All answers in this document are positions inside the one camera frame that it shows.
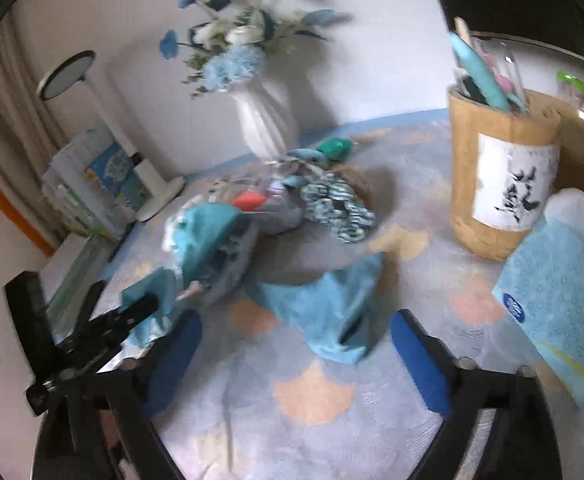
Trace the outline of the teal cloth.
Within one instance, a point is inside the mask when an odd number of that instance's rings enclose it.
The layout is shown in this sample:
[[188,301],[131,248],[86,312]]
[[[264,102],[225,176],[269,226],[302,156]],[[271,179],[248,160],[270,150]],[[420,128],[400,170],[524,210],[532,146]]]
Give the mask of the teal cloth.
[[237,260],[249,217],[228,204],[203,204],[185,211],[173,231],[173,255],[181,283],[211,288],[225,267]]

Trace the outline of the blue white patterned scrunchie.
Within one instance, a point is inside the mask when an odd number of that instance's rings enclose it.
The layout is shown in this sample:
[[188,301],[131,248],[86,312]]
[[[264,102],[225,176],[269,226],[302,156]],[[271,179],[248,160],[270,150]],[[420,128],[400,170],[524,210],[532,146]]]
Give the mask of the blue white patterned scrunchie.
[[364,240],[377,225],[375,213],[363,203],[355,189],[335,172],[327,171],[299,192],[305,217],[326,226],[342,243]]

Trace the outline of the red orange soft item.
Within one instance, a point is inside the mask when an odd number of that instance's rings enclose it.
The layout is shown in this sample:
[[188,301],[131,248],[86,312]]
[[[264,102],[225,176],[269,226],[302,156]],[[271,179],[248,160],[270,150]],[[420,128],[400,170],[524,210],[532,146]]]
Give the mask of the red orange soft item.
[[237,195],[231,205],[243,212],[257,211],[261,206],[266,203],[267,196],[256,191],[246,191]]

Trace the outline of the teal patterned fabric piece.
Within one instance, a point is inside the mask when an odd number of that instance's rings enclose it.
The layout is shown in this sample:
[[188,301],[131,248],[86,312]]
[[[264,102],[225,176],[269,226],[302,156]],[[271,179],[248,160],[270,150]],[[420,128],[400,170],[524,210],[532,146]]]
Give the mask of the teal patterned fabric piece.
[[384,255],[371,254],[343,269],[299,285],[249,280],[246,295],[278,320],[301,332],[322,359],[360,362],[373,346],[372,320],[379,301]]

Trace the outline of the blue tissue pack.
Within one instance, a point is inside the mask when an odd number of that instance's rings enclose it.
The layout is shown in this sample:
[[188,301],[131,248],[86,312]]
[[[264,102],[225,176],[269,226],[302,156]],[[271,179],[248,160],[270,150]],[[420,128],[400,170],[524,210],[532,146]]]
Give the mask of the blue tissue pack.
[[584,411],[584,192],[551,196],[507,259],[493,296]]

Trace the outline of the blue floral table mat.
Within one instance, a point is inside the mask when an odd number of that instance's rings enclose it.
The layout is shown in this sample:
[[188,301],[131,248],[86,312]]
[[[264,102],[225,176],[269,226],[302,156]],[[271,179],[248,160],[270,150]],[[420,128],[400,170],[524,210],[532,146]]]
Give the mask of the blue floral table mat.
[[398,129],[205,179],[96,312],[168,344],[143,479],[584,479],[584,193],[559,121]]

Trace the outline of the white desk lamp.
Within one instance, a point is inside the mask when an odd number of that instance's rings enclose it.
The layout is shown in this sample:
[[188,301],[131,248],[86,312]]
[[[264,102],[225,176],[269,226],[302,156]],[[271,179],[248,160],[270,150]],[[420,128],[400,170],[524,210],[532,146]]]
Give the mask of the white desk lamp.
[[37,95],[42,101],[51,101],[68,91],[75,84],[83,84],[98,111],[98,116],[113,134],[115,141],[126,152],[132,169],[147,188],[150,197],[136,213],[135,219],[147,222],[162,212],[185,189],[185,178],[175,177],[166,181],[158,170],[128,138],[115,114],[107,107],[101,92],[89,77],[89,70],[96,59],[93,50],[83,50],[57,65],[39,82]]

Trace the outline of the stack of children's books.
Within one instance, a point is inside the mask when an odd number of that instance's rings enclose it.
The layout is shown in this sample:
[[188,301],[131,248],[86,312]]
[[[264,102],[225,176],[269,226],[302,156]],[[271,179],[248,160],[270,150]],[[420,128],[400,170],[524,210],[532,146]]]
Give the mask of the stack of children's books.
[[130,156],[101,120],[53,156],[42,191],[88,229],[112,240],[124,236],[150,198]]

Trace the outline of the bamboo pen holder with label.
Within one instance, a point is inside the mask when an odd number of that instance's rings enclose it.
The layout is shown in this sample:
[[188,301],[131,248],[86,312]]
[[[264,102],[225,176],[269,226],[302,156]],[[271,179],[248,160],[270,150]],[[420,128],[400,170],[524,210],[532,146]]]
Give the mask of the bamboo pen holder with label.
[[507,259],[534,228],[556,178],[562,103],[528,90],[526,115],[448,89],[452,231],[470,252]]

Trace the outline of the beige curtain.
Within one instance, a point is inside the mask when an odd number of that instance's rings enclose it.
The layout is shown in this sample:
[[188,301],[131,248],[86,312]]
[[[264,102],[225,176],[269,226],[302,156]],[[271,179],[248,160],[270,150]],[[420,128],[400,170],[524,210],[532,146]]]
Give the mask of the beige curtain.
[[0,21],[0,191],[45,243],[57,247],[67,229],[43,196],[42,177],[69,136],[37,87],[14,13],[7,12]]

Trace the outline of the green round hair accessory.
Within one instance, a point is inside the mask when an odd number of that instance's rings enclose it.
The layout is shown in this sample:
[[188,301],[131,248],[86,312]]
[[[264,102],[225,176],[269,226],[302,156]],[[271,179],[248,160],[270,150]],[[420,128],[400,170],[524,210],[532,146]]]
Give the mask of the green round hair accessory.
[[316,150],[330,162],[342,162],[347,159],[355,143],[347,138],[330,138],[316,147]]

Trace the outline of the white ribbed ceramic vase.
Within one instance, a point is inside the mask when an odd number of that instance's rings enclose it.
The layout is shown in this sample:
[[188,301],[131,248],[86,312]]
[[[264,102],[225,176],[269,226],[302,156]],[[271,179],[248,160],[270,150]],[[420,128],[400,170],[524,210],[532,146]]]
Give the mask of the white ribbed ceramic vase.
[[237,107],[244,142],[262,162],[275,162],[298,147],[299,128],[258,76],[234,84],[229,92]]

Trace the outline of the brown cardboard box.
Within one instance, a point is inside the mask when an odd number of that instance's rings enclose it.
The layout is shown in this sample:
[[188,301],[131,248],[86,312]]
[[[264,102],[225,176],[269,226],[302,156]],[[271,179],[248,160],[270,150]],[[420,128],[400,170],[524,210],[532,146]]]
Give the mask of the brown cardboard box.
[[554,110],[560,117],[560,162],[554,188],[578,188],[584,192],[584,119],[567,102],[534,90],[525,90],[531,106]]

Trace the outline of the pens in holder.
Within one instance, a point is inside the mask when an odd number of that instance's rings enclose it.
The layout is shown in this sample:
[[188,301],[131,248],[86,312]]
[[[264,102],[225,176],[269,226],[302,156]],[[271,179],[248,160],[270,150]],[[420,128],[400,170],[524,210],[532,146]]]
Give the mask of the pens in holder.
[[528,112],[528,104],[522,79],[513,60],[513,56],[506,52],[505,62],[510,70],[508,77],[501,77],[495,73],[485,61],[484,56],[475,49],[469,26],[463,18],[454,18],[455,30],[449,34],[452,51],[459,62],[460,70],[467,77],[461,79],[463,84],[470,82],[467,92],[474,98],[482,96],[486,105],[501,110],[501,112],[521,113]]

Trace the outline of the blue and white flower bouquet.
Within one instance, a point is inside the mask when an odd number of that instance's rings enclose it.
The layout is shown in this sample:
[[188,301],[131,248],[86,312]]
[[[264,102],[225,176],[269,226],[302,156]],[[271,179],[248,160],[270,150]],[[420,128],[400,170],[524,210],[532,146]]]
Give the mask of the blue and white flower bouquet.
[[258,78],[269,58],[286,51],[294,37],[322,40],[321,29],[336,18],[332,9],[278,16],[277,1],[177,0],[179,9],[200,9],[206,16],[185,36],[169,29],[159,41],[164,60],[181,58],[190,71],[182,82],[193,88],[192,98],[226,93]]

